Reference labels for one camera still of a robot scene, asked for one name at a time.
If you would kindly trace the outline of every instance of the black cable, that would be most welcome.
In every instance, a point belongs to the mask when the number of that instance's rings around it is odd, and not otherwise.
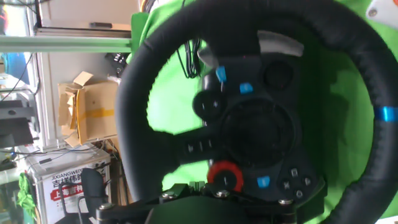
[[[155,0],[146,0],[144,4],[144,12],[150,13],[155,4]]]
[[[107,180],[107,181],[105,182],[105,184],[104,184],[105,187],[107,187],[108,184],[110,184],[110,183],[112,183],[112,182],[114,182],[114,181],[116,181],[116,180],[119,180],[120,178],[126,178],[126,176],[125,176],[125,175],[119,175],[119,176],[117,176],[117,177],[113,177],[113,178]]]
[[[26,7],[28,7],[34,14],[36,14],[36,11],[33,10],[33,8],[32,8],[31,6],[26,6]]]
[[[59,159],[59,158],[61,158],[62,156],[66,155],[66,154],[68,154],[68,153],[70,153],[70,152],[65,152],[65,153],[62,154],[61,156],[57,156],[57,157],[55,157],[55,158],[48,158],[48,159],[44,159],[44,160],[42,160],[42,161],[36,162],[35,164],[30,165],[26,172],[29,173],[30,169],[31,169],[34,165],[37,165],[37,164],[46,164],[46,163],[48,163],[48,162],[52,162],[52,161],[54,161],[54,160],[56,160],[56,159]]]
[[[42,82],[40,81],[39,71],[37,71],[36,74],[37,74],[37,84],[36,84],[36,91],[34,91],[34,93],[33,93],[34,96],[38,94],[38,92],[42,86]]]
[[[182,1],[181,8],[185,6],[185,0]],[[193,39],[189,40],[184,44],[185,54],[186,54],[186,65],[184,66],[180,51],[177,50],[178,59],[180,60],[180,64],[184,75],[186,78],[196,78],[200,77],[201,66],[198,56],[198,51],[201,47],[201,39]]]
[[[18,158],[13,161],[13,162],[17,162],[19,160],[26,159],[30,156],[49,156],[52,154],[66,154],[68,152],[72,152],[74,154],[87,154],[87,153],[91,153],[91,152],[87,152],[87,151],[90,151],[90,150],[96,149],[96,148],[97,147],[93,146],[88,149],[57,149],[57,150],[50,151],[50,152],[40,152],[39,150],[34,151],[34,152],[9,152],[9,151],[0,151],[0,152],[13,153],[13,154],[17,154],[17,155],[26,155],[24,157]]]
[[[51,0],[41,0],[41,1],[39,1],[39,4],[43,4],[43,3],[46,3],[46,2],[49,2],[49,1],[51,1]],[[23,3],[23,2],[21,2],[21,3],[14,3],[14,2],[5,2],[4,0],[3,1],[0,1],[0,6],[22,6],[22,7],[27,7],[27,6],[34,6],[36,3],[35,2],[30,2],[30,3]]]
[[[32,60],[32,57],[33,57],[33,53],[30,55],[28,61],[26,62],[26,66],[25,66],[25,68],[24,68],[24,71],[22,72],[22,75],[21,75],[21,77],[18,79],[17,83],[14,85],[14,87],[12,87],[11,91],[10,91],[3,99],[1,99],[0,102],[3,102],[3,101],[4,101],[4,100],[17,88],[18,83],[22,80],[22,78],[23,78],[24,75],[25,75],[25,72],[26,72],[26,70],[27,70],[27,66],[29,65],[30,60]]]
[[[100,166],[98,166],[98,167],[95,167],[95,168],[93,168],[94,170],[99,170],[99,169],[103,169],[103,168],[105,168],[105,167],[107,167],[107,166],[110,166],[112,163],[111,162],[109,162],[109,163],[106,163],[106,164],[103,164],[103,165],[100,165]]]

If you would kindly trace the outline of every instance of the cardboard box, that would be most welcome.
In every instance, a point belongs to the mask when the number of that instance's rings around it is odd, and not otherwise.
[[[72,147],[115,137],[114,101],[118,84],[90,83],[93,77],[81,72],[73,83],[58,84],[58,125]]]

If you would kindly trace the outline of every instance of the green cloth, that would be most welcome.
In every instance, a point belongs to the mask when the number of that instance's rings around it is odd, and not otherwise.
[[[21,173],[19,176],[19,192],[17,204],[21,206],[29,214],[30,217],[36,217],[36,205],[32,195],[30,194],[29,181],[27,180],[25,173]]]
[[[340,2],[365,17],[371,0]],[[133,15],[132,27],[143,29],[132,32],[132,54],[163,21],[180,10],[181,4],[182,0],[172,0],[153,10],[145,19],[137,19],[137,15]],[[397,56],[398,31],[372,21],[369,23]],[[318,223],[338,203],[344,189],[363,173],[371,150],[374,113],[361,75],[345,54],[324,49],[309,32],[304,32],[297,39],[305,45],[299,103],[303,144],[329,184],[326,212],[309,222]],[[184,62],[183,48],[180,52]],[[185,78],[178,57],[172,55],[150,93],[147,110],[150,125],[156,130],[171,133],[200,127],[201,120],[192,110],[192,100],[199,89],[199,78]],[[165,177],[164,189],[174,183],[206,180],[207,170],[206,162],[181,166]],[[394,215],[398,215],[398,197],[383,217]]]

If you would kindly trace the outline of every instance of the black button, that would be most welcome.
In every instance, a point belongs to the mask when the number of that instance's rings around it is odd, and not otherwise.
[[[290,175],[291,175],[293,178],[299,177],[299,170],[298,170],[297,168],[292,168],[292,169],[290,170]]]
[[[290,181],[288,181],[288,180],[283,180],[283,181],[282,181],[282,189],[284,189],[284,190],[290,190],[291,187],[292,187],[292,186],[291,186]]]
[[[296,190],[294,192],[294,195],[296,196],[297,199],[301,199],[304,197],[304,193],[301,190]]]
[[[185,152],[190,155],[190,154],[196,154],[197,152],[200,152],[200,145],[197,142],[188,142],[185,146]]]
[[[203,151],[213,151],[217,149],[217,142],[213,138],[201,141]]]
[[[224,110],[221,93],[208,90],[199,92],[193,99],[193,110],[205,121],[219,118]]]
[[[198,142],[198,151],[199,152],[203,152],[205,149],[204,149],[204,146],[203,146],[203,141],[199,141]]]
[[[285,89],[294,76],[293,68],[281,61],[276,61],[267,66],[264,72],[264,82],[275,90]]]
[[[304,177],[302,179],[302,182],[303,182],[303,185],[306,186],[306,187],[309,187],[309,186],[312,185],[312,180],[309,177]]]

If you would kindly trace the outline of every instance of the black leather steering wheel rim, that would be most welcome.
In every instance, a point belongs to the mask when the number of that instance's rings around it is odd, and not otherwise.
[[[273,17],[301,21],[325,47],[347,53],[363,77],[377,115],[371,155],[361,178],[345,190],[323,223],[375,223],[398,191],[398,123],[378,113],[398,108],[398,63],[372,27],[329,0],[198,0],[141,45],[123,73],[116,103],[121,155],[133,199],[159,196],[163,176],[180,165],[172,135],[153,131],[146,118],[150,89],[167,59],[194,37],[202,38],[217,57],[259,54],[257,28]],[[163,151],[154,149],[160,146]]]

